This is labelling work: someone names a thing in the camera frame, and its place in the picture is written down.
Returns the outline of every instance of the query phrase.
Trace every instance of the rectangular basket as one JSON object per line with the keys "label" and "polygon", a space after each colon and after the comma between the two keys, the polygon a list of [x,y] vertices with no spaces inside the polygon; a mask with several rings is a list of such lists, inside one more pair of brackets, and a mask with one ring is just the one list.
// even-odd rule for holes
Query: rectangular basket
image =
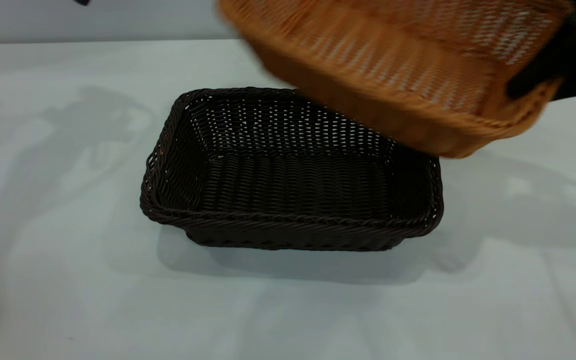
{"label": "rectangular basket", "polygon": [[464,158],[530,128],[560,87],[506,85],[568,0],[219,0],[265,68],[314,101],[425,153]]}
{"label": "rectangular basket", "polygon": [[203,246],[382,251],[432,231],[439,160],[290,89],[181,95],[141,185],[148,218]]}

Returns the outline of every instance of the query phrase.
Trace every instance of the white table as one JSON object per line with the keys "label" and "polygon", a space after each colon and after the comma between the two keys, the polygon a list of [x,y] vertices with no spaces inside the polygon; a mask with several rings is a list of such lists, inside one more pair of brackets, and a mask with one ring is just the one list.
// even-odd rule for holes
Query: white table
{"label": "white table", "polygon": [[180,94],[282,87],[239,41],[0,45],[0,360],[576,360],[576,98],[442,160],[382,253],[210,249],[139,208]]}

